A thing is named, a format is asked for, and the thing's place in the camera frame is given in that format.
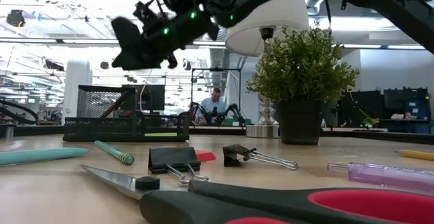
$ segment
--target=teal pen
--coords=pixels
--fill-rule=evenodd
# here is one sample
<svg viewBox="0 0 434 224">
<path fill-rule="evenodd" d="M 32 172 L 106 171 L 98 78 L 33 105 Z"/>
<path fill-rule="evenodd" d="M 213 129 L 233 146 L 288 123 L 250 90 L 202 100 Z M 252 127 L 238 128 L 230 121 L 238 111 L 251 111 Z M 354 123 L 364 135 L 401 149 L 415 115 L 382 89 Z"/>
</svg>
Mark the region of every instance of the teal pen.
<svg viewBox="0 0 434 224">
<path fill-rule="evenodd" d="M 35 149 L 0 152 L 0 166 L 78 157 L 85 155 L 88 152 L 89 150 L 82 148 Z"/>
<path fill-rule="evenodd" d="M 95 141 L 95 146 L 109 153 L 110 155 L 118 159 L 120 162 L 127 164 L 128 166 L 134 163 L 134 157 L 130 153 L 124 153 L 121 150 L 116 149 L 98 140 Z"/>
</svg>

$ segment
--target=wooden table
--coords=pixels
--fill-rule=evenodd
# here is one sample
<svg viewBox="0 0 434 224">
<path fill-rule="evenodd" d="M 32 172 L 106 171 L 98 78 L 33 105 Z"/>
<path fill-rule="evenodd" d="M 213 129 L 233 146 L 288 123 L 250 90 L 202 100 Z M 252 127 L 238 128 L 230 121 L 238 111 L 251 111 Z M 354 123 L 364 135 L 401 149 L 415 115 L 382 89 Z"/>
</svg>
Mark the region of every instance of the wooden table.
<svg viewBox="0 0 434 224">
<path fill-rule="evenodd" d="M 239 143 L 259 151 L 298 162 L 293 172 L 281 166 L 246 162 L 243 168 L 224 168 L 222 147 Z M 213 151 L 217 160 L 205 162 L 200 174 L 210 181 L 270 189 L 308 189 L 321 187 L 376 187 L 352 183 L 344 174 L 326 170 L 329 162 L 365 162 L 392 166 L 434 169 L 434 163 L 400 157 L 399 149 L 434 151 L 433 146 L 373 141 L 358 138 L 321 138 L 319 146 L 282 145 L 279 140 L 244 136 L 192 136 L 189 143 L 118 143 L 121 150 L 134 154 L 136 161 L 125 166 L 92 143 L 63 143 L 60 135 L 16 137 L 13 142 L 0 142 L 0 151 L 85 147 L 84 157 L 7 166 L 0 168 L 0 217 L 10 224 L 144 224 L 136 200 L 125 197 L 112 187 L 91 177 L 79 164 L 86 164 L 134 176 L 148 174 L 149 147 L 193 146 Z M 159 175 L 161 180 L 176 185 L 172 175 Z"/>
</svg>

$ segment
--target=person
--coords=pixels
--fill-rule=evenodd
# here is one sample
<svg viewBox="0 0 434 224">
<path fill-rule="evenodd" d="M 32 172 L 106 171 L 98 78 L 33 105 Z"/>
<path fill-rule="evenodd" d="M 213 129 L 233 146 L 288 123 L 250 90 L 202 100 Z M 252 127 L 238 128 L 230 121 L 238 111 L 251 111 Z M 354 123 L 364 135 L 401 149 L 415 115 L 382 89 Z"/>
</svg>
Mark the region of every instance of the person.
<svg viewBox="0 0 434 224">
<path fill-rule="evenodd" d="M 205 111 L 212 114 L 212 123 L 215 123 L 217 114 L 226 111 L 226 103 L 220 100 L 221 95 L 222 91 L 220 88 L 214 88 L 212 90 L 211 97 L 205 98 L 201 102 L 201 106 L 205 109 Z M 206 120 L 199 110 L 197 111 L 196 118 L 197 123 L 206 124 Z"/>
</svg>

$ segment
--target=scissor blade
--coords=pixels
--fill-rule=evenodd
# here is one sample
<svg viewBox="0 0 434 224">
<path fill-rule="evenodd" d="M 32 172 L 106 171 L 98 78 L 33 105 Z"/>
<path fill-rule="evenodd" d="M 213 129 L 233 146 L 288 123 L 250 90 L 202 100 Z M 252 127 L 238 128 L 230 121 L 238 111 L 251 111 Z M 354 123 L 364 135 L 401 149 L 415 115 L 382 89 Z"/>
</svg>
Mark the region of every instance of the scissor blade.
<svg viewBox="0 0 434 224">
<path fill-rule="evenodd" d="M 85 171 L 97 176 L 100 180 L 117 188 L 121 193 L 139 200 L 147 190 L 136 189 L 136 178 L 125 174 L 119 174 L 91 166 L 80 165 Z M 176 191 L 181 190 L 171 185 L 160 183 L 160 190 Z"/>
</svg>

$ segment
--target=black binder clip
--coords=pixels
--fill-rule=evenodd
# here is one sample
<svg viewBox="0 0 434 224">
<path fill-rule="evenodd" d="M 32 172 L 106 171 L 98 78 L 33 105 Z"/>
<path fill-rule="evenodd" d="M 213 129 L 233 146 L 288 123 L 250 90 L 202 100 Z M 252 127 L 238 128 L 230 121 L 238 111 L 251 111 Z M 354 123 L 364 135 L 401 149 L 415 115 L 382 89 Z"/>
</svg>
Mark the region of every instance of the black binder clip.
<svg viewBox="0 0 434 224">
<path fill-rule="evenodd" d="M 148 169 L 153 174 L 172 173 L 179 178 L 179 186 L 188 187 L 189 180 L 183 172 L 189 172 L 197 181 L 208 181 L 207 176 L 196 174 L 201 167 L 193 147 L 160 147 L 149 149 Z"/>
<path fill-rule="evenodd" d="M 242 155 L 243 157 L 237 159 L 237 155 Z M 284 166 L 290 170 L 298 170 L 298 164 L 296 162 L 269 156 L 264 153 L 257 152 L 256 148 L 248 149 L 238 144 L 223 147 L 223 156 L 223 164 L 225 167 L 240 166 L 241 162 L 239 160 L 242 159 L 245 162 L 248 160 L 258 160 L 261 162 Z"/>
</svg>

